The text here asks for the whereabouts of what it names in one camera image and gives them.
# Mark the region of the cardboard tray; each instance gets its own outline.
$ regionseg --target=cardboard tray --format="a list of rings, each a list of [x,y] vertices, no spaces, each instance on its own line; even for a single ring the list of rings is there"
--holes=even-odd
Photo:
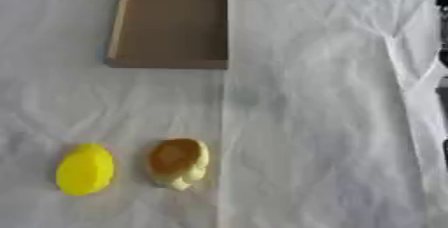
[[[120,0],[112,67],[226,69],[227,0]]]

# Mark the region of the wrinkled paper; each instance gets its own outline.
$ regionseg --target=wrinkled paper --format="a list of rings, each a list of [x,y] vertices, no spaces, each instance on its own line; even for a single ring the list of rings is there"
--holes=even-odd
[[[434,0],[229,0],[227,71],[102,64],[117,0],[0,0],[3,227],[446,227]],[[140,155],[194,137],[186,192]],[[58,159],[104,142],[105,191],[68,197]]]

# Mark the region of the yellow plastic cup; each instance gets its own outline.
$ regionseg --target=yellow plastic cup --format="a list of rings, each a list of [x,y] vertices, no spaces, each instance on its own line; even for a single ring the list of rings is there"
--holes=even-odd
[[[113,157],[102,145],[79,144],[59,164],[56,184],[65,194],[87,195],[106,188],[114,170]]]

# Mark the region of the dark object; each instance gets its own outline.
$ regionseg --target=dark object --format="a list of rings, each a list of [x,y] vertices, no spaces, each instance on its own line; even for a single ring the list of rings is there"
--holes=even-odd
[[[436,89],[437,94],[439,95],[440,105],[443,111],[443,118],[445,127],[448,127],[448,77],[443,77],[439,85]],[[443,142],[443,155],[445,157],[445,163],[448,169],[448,140]]]
[[[227,0],[120,0],[112,67],[226,69]]]
[[[440,13],[440,41],[439,60],[448,67],[448,0],[436,0]]]

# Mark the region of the cardboard box lid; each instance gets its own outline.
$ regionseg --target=cardboard box lid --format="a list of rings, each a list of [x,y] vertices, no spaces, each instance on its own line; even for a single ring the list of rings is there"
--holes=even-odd
[[[113,67],[225,69],[227,0],[120,0]]]

